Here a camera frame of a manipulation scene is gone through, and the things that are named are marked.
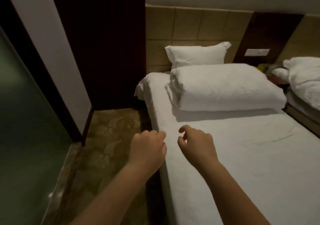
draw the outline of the floor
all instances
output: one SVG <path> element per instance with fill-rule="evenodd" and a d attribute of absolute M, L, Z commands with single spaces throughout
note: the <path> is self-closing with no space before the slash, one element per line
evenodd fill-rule
<path fill-rule="evenodd" d="M 144 108 L 94 112 L 59 224 L 69 224 L 112 181 L 127 162 L 133 135 L 151 129 Z M 121 224 L 167 224 L 159 172 L 140 190 Z"/>

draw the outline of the headboard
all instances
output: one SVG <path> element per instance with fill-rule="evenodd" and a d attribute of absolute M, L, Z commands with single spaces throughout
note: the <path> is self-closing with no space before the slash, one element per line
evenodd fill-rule
<path fill-rule="evenodd" d="M 210 46 L 229 41 L 232 63 L 253 12 L 146 5 L 146 70 L 164 72 L 171 63 L 164 47 Z"/>
<path fill-rule="evenodd" d="M 276 63 L 292 57 L 320 57 L 320 16 L 305 15 L 292 33 Z"/>

